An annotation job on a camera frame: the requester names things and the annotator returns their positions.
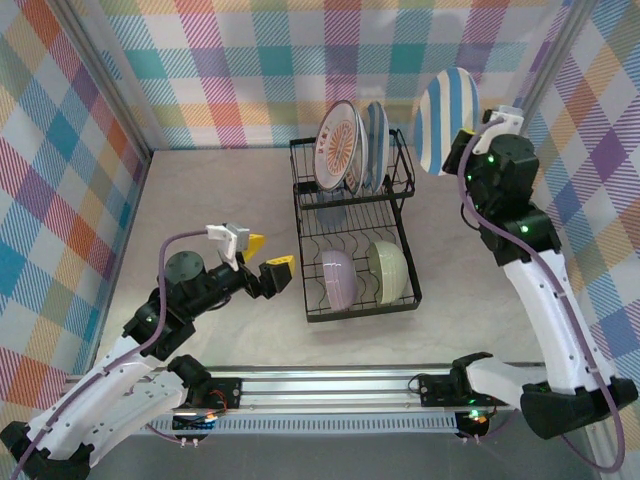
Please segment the translucent blue cup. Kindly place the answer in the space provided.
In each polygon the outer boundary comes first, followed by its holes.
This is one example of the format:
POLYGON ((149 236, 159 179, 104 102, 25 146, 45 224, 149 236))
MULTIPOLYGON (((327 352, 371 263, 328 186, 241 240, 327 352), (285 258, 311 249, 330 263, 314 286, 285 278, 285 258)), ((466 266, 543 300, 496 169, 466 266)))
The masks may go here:
MULTIPOLYGON (((332 192, 320 191, 316 194, 317 203, 326 203, 343 199, 344 191, 340 189, 332 192)), ((339 229, 346 220, 346 216, 346 207, 344 205, 319 208, 317 210, 317 219, 319 223, 327 229, 339 229)))

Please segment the lilac bowl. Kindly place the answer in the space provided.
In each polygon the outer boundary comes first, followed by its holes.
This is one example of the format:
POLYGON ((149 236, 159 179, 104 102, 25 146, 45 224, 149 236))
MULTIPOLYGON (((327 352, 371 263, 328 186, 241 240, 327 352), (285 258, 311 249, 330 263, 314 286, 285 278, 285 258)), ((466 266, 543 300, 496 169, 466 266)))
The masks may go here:
POLYGON ((321 259, 331 309, 342 311, 350 308, 358 297, 357 275, 352 257, 341 250, 325 250, 321 259))

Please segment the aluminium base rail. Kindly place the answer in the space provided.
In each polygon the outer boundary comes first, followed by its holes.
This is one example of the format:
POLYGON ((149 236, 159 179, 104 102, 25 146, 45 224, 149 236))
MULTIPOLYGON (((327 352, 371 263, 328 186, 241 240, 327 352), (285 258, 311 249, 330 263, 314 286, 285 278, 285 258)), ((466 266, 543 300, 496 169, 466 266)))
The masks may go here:
POLYGON ((73 381, 66 391, 65 412, 89 422, 103 422, 117 406, 156 417, 171 410, 205 413, 199 400, 204 383, 212 378, 241 378, 239 414, 341 414, 395 412, 427 408, 466 411, 501 407, 497 395, 467 394, 468 404, 454 407, 422 407, 418 377, 422 374, 452 375, 450 365, 389 367, 231 368, 214 370, 185 355, 164 368, 152 368, 149 360, 129 360, 106 371, 96 367, 73 381))

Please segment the pale green bowl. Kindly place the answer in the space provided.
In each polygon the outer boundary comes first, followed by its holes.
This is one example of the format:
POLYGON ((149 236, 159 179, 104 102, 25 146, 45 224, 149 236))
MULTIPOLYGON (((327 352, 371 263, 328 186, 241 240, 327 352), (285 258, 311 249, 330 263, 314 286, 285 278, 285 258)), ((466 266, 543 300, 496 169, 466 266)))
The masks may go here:
POLYGON ((384 305, 399 300, 409 279, 402 250, 395 243, 375 241, 367 250, 367 258, 370 273, 379 283, 376 302, 384 305))

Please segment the small electronics board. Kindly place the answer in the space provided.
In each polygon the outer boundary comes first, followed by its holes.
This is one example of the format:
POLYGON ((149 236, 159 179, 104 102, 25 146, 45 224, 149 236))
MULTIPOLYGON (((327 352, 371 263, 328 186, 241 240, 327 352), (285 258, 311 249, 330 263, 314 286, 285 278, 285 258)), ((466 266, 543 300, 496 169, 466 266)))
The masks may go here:
POLYGON ((174 431, 210 431, 217 425, 219 418, 220 414, 217 412, 182 412, 172 416, 171 428, 174 431))
POLYGON ((484 412, 472 409, 465 412, 456 412, 456 435, 462 439, 482 437, 489 432, 490 420, 484 412))

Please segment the aluminium side rail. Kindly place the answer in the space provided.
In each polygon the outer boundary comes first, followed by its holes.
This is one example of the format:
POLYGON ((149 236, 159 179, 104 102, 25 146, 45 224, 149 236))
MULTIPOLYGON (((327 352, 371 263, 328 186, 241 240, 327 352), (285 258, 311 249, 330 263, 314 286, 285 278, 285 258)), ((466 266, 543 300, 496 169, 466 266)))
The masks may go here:
POLYGON ((111 276, 105 286, 98 291, 98 314, 95 318, 91 317, 89 320, 88 327, 85 330, 89 336, 87 339, 82 340, 72 369, 73 374, 86 373, 96 361, 150 166, 151 160, 142 162, 142 166, 139 168, 138 180, 129 190, 130 194, 127 197, 129 214, 123 232, 116 236, 116 256, 112 262, 111 276))

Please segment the black wire dish rack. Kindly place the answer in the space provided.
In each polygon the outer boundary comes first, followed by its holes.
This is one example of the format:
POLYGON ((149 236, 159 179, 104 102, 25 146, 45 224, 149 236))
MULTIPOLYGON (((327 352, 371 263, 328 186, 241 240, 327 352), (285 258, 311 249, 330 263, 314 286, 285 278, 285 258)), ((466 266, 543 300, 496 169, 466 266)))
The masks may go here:
POLYGON ((415 172, 402 132, 390 131, 389 165, 382 188, 377 193, 362 189, 356 196, 343 190, 344 199, 339 201, 316 201, 316 194, 322 190, 312 171, 314 146, 312 137, 289 142, 307 321, 320 323, 417 309, 422 291, 402 219, 404 202, 415 193, 415 172), (317 210, 339 205, 344 205, 347 213, 342 226, 323 227, 317 219, 317 210), (370 273, 367 258, 370 244, 381 240, 395 243, 402 250, 409 273, 400 299, 384 305, 376 302, 379 283, 370 273), (358 297, 346 310, 333 311, 329 305, 321 259, 325 250, 341 250, 353 259, 358 297))

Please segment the aluminium frame post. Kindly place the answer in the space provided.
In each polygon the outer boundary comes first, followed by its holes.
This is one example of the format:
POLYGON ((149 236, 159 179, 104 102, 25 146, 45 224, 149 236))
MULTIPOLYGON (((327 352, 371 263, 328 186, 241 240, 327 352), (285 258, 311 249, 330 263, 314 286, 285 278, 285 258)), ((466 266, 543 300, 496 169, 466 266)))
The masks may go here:
POLYGON ((550 0, 506 94, 523 111, 524 132, 599 0, 550 0))
POLYGON ((138 127, 113 76, 109 72, 103 56, 86 31, 71 0, 46 0, 46 2, 60 22, 65 33, 69 36, 80 59, 84 62, 97 88, 104 95, 107 104, 119 121, 134 150, 139 157, 146 163, 149 163, 153 156, 152 149, 147 144, 141 129, 138 127))

